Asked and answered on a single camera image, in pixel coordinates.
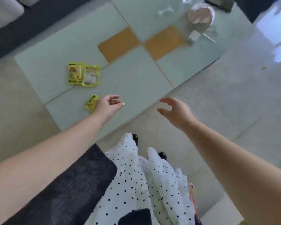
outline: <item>snack wrapper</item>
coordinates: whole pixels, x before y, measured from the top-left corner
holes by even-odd
[[[85,108],[89,110],[90,113],[93,113],[97,102],[99,101],[99,96],[97,95],[92,95],[92,97],[90,98],[90,100],[85,104]]]
[[[94,87],[99,85],[100,66],[86,65],[83,73],[82,85],[85,87]]]
[[[83,73],[85,69],[83,62],[71,62],[68,65],[69,69],[69,83],[74,85],[82,84]]]

